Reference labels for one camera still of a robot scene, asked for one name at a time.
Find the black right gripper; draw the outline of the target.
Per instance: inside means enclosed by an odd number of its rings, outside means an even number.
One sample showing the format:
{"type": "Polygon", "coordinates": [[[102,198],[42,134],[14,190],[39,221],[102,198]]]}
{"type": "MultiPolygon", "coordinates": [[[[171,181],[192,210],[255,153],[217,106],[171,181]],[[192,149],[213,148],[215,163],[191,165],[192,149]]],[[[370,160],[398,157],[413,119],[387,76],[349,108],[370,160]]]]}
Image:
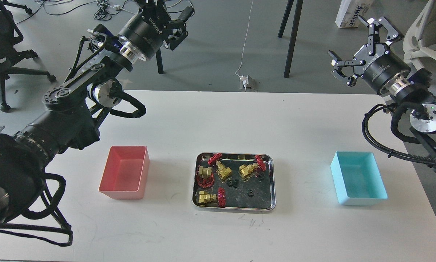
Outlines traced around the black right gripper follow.
{"type": "Polygon", "coordinates": [[[346,86],[356,85],[361,77],[378,95],[387,92],[384,85],[393,76],[400,73],[406,77],[411,68],[397,55],[391,52],[389,46],[403,39],[403,34],[386,17],[365,19],[359,16],[359,21],[368,27],[368,40],[354,55],[354,60],[343,61],[334,51],[328,50],[332,58],[332,75],[346,86]],[[380,40],[380,29],[387,32],[384,42],[380,40]],[[352,75],[343,73],[344,68],[352,68],[352,75]]]}

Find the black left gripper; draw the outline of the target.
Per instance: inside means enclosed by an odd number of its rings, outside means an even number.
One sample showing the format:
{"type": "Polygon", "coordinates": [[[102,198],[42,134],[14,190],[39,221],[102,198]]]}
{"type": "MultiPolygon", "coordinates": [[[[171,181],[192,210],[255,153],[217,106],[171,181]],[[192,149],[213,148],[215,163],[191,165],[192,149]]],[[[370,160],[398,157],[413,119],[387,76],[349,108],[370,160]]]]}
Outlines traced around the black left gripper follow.
{"type": "Polygon", "coordinates": [[[163,41],[165,48],[174,50],[189,35],[186,21],[194,12],[195,9],[188,6],[177,19],[171,20],[166,7],[144,7],[118,33],[122,44],[120,55],[128,61],[149,61],[161,48],[163,41]]]}

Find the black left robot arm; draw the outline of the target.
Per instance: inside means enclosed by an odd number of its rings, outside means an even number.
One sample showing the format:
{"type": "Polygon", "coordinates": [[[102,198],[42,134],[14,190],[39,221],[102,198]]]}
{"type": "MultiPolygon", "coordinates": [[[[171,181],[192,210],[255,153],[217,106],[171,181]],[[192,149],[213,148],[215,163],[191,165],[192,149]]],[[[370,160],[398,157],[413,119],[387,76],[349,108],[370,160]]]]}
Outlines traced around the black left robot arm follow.
{"type": "Polygon", "coordinates": [[[53,245],[72,245],[73,231],[58,209],[66,181],[45,171],[49,162],[68,148],[99,141],[99,127],[108,114],[139,118],[145,106],[123,91],[116,76],[131,71],[136,61],[156,57],[162,73],[160,49],[174,50],[188,36],[186,21],[193,5],[172,19],[162,0],[138,0],[135,14],[119,33],[103,25],[81,40],[93,54],[76,64],[59,87],[42,98],[45,112],[13,136],[0,133],[0,233],[35,238],[53,245]],[[25,230],[61,233],[66,242],[25,234],[25,230]]]}

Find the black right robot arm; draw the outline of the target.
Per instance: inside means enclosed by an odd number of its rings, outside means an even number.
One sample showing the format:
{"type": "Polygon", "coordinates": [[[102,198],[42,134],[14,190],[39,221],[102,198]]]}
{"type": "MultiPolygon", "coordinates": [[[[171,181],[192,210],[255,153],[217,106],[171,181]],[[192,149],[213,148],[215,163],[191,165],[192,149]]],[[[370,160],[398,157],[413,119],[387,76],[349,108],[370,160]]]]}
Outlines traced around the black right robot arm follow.
{"type": "Polygon", "coordinates": [[[361,78],[378,95],[390,94],[393,103],[374,106],[365,114],[362,133],[369,144],[388,156],[410,162],[426,164],[436,173],[436,142],[430,134],[436,134],[436,97],[429,92],[431,73],[426,69],[409,76],[411,68],[395,55],[390,45],[403,38],[396,27],[385,17],[378,20],[359,17],[368,27],[368,40],[354,55],[344,61],[333,51],[332,74],[346,86],[354,86],[361,78]],[[421,144],[429,156],[411,155],[393,150],[376,141],[368,130],[368,121],[376,112],[392,113],[391,132],[403,142],[421,144]]]}

